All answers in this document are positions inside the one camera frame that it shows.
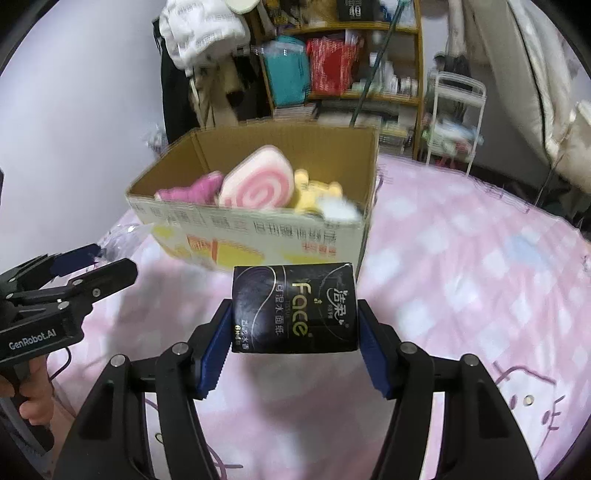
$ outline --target white rack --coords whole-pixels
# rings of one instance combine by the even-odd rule
[[[466,85],[468,89],[462,89],[455,86],[443,85],[441,81],[444,80],[446,83],[454,82],[455,84]],[[486,87],[482,82],[464,77],[464,75],[458,75],[449,72],[437,72],[435,74],[435,85],[434,85],[435,100],[433,102],[433,116],[431,117],[431,135],[427,144],[427,165],[431,160],[431,154],[449,156],[449,154],[443,149],[442,143],[444,138],[435,138],[435,123],[437,121],[437,102],[439,97],[455,100],[456,102],[464,103],[465,105],[474,106],[480,109],[478,115],[478,126],[476,127],[475,140],[472,143],[472,149],[467,157],[464,159],[468,163],[466,175],[470,174],[472,168],[472,162],[476,155],[476,145],[478,144],[478,138],[480,137],[480,127],[482,126],[482,115],[484,113],[484,106],[486,103]]]

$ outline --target pink bedsheet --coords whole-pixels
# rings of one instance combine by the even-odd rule
[[[432,355],[477,354],[544,478],[591,413],[589,244],[565,221],[475,179],[384,155],[379,166],[358,297]],[[174,260],[151,238],[133,260],[136,284],[95,305],[58,378],[76,411],[112,355],[158,355],[230,296],[229,274]],[[50,371],[64,359],[52,354]],[[442,401],[434,399],[423,478],[437,464]],[[148,425],[164,480],[156,403],[150,396]],[[197,410],[222,479],[359,480],[371,474],[392,406],[372,388],[359,352],[230,353]]]

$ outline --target cardboard box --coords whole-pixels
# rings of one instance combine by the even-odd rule
[[[275,145],[294,170],[311,180],[338,181],[363,207],[363,220],[330,223],[291,210],[260,211],[162,202],[159,189],[187,187],[200,176],[228,174],[263,145]],[[174,143],[127,192],[144,223],[170,255],[213,268],[351,262],[357,272],[374,198],[378,135],[371,128],[260,121],[238,127],[193,130]]]

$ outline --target yellow plush toy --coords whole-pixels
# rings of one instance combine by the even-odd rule
[[[330,184],[321,181],[310,181],[307,170],[302,168],[294,172],[294,196],[292,199],[293,209],[296,213],[321,214],[318,208],[317,200],[323,196],[341,198],[343,188],[340,183],[331,182]]]

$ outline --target black pole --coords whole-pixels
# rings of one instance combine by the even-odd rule
[[[382,57],[384,56],[384,53],[386,52],[386,49],[388,48],[388,43],[390,43],[390,38],[392,37],[392,33],[394,33],[394,30],[396,30],[396,25],[398,24],[398,21],[400,20],[400,16],[402,15],[402,10],[404,10],[404,8],[408,5],[408,3],[409,3],[408,0],[401,0],[398,3],[398,6],[396,7],[396,11],[394,12],[394,16],[392,18],[392,21],[390,22],[390,27],[388,28],[388,32],[386,33],[386,38],[384,39],[384,42],[382,43],[382,46],[379,49],[378,55],[376,56],[376,59],[374,62],[374,66],[371,69],[371,73],[369,74],[369,78],[365,81],[365,86],[363,87],[363,92],[361,93],[361,96],[359,97],[359,102],[357,103],[357,107],[355,107],[355,111],[353,112],[353,116],[351,117],[351,122],[349,123],[350,127],[355,126],[355,121],[357,120],[357,116],[359,115],[359,113],[361,111],[361,107],[363,107],[363,103],[365,102],[365,98],[368,95],[369,87],[371,86],[371,83],[374,81],[375,73],[378,71],[379,64],[382,61]]]

